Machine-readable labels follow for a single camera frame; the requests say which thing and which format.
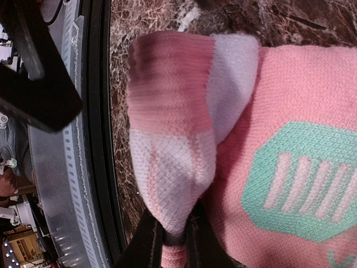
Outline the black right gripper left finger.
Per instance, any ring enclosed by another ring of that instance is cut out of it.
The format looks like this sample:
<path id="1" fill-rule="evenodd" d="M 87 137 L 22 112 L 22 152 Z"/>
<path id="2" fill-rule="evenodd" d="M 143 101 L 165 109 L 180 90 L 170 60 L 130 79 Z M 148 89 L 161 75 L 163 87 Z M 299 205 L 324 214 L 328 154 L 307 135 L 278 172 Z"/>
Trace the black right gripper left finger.
<path id="1" fill-rule="evenodd" d="M 132 240 L 115 263 L 115 268 L 160 268 L 163 227 L 145 209 Z"/>

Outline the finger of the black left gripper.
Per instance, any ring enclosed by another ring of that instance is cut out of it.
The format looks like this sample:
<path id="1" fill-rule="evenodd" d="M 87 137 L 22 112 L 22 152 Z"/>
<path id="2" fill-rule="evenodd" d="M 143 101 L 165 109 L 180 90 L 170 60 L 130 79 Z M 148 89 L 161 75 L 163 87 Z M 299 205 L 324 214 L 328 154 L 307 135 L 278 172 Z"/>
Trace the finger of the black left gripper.
<path id="1" fill-rule="evenodd" d="M 1 112 L 45 132 L 59 132 L 83 102 L 35 1 L 1 1 L 1 25 L 28 72 L 1 66 Z"/>

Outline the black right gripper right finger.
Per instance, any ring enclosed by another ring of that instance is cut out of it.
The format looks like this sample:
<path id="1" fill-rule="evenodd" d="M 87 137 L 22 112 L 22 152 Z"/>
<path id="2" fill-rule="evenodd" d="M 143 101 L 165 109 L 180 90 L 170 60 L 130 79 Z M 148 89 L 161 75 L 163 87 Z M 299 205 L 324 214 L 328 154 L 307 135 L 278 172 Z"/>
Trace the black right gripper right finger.
<path id="1" fill-rule="evenodd" d="M 222 248 L 201 201 L 195 204 L 187 219 L 185 241 L 187 267 L 244 267 L 244 265 L 233 260 Z"/>

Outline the pink teal patterned sock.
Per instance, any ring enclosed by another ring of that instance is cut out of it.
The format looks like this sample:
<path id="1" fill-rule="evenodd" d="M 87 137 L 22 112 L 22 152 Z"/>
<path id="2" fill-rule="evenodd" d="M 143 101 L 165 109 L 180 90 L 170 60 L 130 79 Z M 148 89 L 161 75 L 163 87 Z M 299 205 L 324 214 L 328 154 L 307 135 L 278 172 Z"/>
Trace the pink teal patterned sock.
<path id="1" fill-rule="evenodd" d="M 198 200 L 247 267 L 356 266 L 356 48 L 154 32 L 129 48 L 127 94 L 162 267 L 187 264 Z"/>

